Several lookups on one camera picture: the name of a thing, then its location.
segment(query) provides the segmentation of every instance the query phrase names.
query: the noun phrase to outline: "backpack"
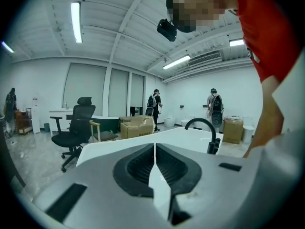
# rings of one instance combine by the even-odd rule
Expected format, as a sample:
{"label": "backpack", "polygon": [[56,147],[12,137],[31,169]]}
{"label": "backpack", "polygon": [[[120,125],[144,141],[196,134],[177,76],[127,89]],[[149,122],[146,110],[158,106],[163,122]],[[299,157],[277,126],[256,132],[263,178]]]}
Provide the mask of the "backpack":
{"label": "backpack", "polygon": [[7,100],[6,100],[6,109],[11,109],[14,107],[14,96],[15,95],[8,94]]}
{"label": "backpack", "polygon": [[147,107],[154,108],[157,105],[155,95],[152,94],[148,98]]}
{"label": "backpack", "polygon": [[222,103],[220,96],[219,95],[214,96],[213,94],[212,94],[212,96],[213,96],[213,100],[212,100],[212,104],[211,104],[212,111],[222,111],[223,103]]}

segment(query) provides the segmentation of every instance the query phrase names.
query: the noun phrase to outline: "wooden chair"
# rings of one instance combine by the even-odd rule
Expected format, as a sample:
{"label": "wooden chair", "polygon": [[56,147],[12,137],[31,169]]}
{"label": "wooden chair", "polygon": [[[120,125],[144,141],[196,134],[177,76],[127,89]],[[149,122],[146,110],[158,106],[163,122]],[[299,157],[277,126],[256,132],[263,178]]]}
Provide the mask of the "wooden chair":
{"label": "wooden chair", "polygon": [[[97,140],[98,142],[105,142],[105,141],[115,141],[117,139],[117,135],[111,132],[100,132],[100,126],[101,124],[95,123],[93,120],[89,121],[91,126],[91,135],[93,142]],[[93,133],[93,127],[97,127],[97,133]]]}

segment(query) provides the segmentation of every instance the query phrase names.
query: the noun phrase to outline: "concrete floor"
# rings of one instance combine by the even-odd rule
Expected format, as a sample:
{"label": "concrete floor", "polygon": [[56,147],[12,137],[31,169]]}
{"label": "concrete floor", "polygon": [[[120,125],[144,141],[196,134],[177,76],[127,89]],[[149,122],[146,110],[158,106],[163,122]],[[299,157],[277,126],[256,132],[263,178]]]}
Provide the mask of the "concrete floor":
{"label": "concrete floor", "polygon": [[[158,125],[158,128],[160,131],[166,131],[176,127],[166,128],[164,125]],[[7,140],[7,144],[13,162],[26,183],[21,194],[29,200],[35,198],[45,187],[64,174],[61,171],[64,162],[61,154],[68,152],[68,149],[54,144],[50,133],[15,135]],[[219,155],[242,157],[248,146],[242,143],[239,145],[222,143]],[[76,163],[75,158],[66,169],[73,169]]]}

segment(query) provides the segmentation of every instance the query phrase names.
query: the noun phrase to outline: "ceiling light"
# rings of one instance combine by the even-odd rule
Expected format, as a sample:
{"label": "ceiling light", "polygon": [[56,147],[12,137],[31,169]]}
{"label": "ceiling light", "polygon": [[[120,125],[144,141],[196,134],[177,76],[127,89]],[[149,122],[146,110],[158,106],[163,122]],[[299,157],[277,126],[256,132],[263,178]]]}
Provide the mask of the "ceiling light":
{"label": "ceiling light", "polygon": [[5,47],[8,51],[10,51],[11,53],[14,52],[14,50],[12,48],[10,48],[5,42],[1,42],[1,44],[3,45],[3,47]]}
{"label": "ceiling light", "polygon": [[238,45],[244,45],[243,39],[238,39],[238,40],[231,40],[229,41],[230,47],[238,46]]}
{"label": "ceiling light", "polygon": [[81,4],[79,2],[71,3],[71,16],[76,43],[82,43],[81,40]]}
{"label": "ceiling light", "polygon": [[190,58],[191,57],[189,55],[184,56],[183,58],[180,58],[180,59],[178,59],[178,60],[176,60],[176,61],[174,61],[174,62],[172,62],[172,63],[170,63],[170,64],[168,64],[166,66],[164,66],[163,68],[166,70],[166,69],[171,68],[171,67],[173,67],[173,66],[175,66],[175,65],[177,65],[179,63],[182,63],[182,62],[184,62],[186,60],[189,60]]}

